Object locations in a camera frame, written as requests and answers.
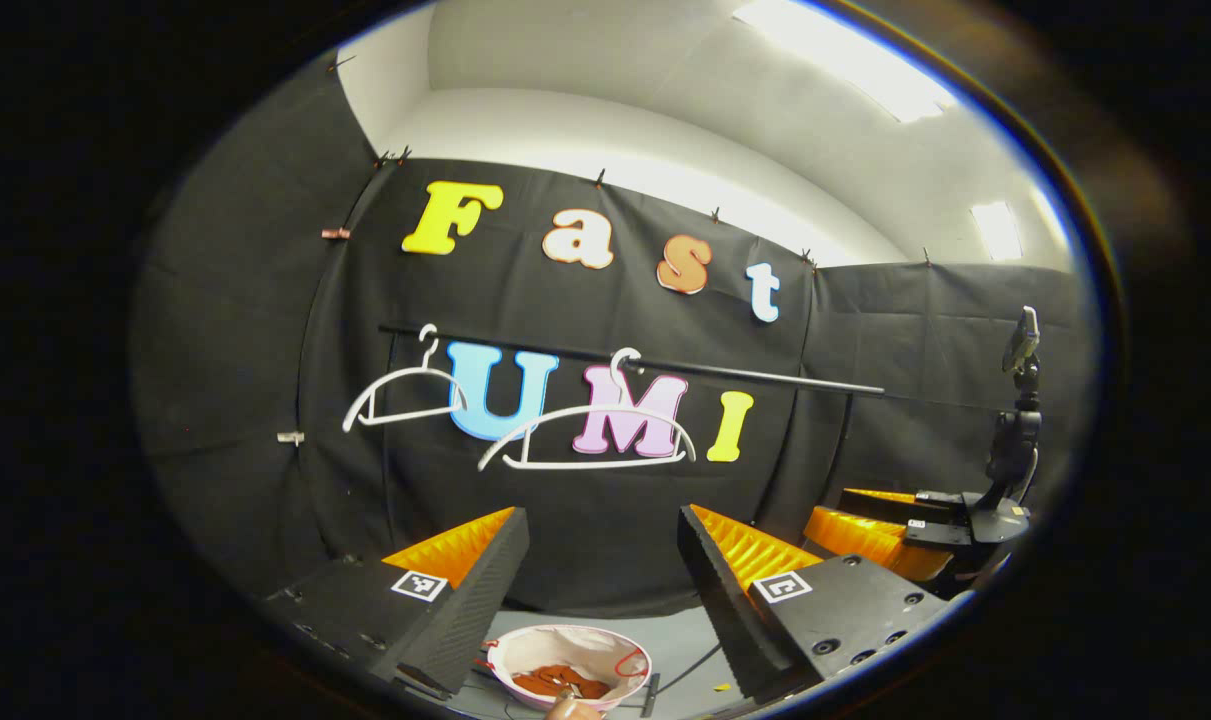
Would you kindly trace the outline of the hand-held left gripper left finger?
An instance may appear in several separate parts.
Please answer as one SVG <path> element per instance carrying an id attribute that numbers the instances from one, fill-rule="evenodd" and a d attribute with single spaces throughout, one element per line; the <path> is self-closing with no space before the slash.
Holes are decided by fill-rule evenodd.
<path id="1" fill-rule="evenodd" d="M 369 691 L 458 693 L 529 547 L 507 507 L 384 559 L 348 555 L 268 594 L 266 618 Z"/>

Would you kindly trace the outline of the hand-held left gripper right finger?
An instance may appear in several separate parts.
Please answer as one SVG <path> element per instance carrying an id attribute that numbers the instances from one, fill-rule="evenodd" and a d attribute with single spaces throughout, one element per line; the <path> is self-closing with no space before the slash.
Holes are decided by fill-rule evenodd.
<path id="1" fill-rule="evenodd" d="M 681 507 L 677 545 L 739 691 L 761 705 L 843 682 L 951 610 L 869 557 L 820 559 L 698 505 Z"/>

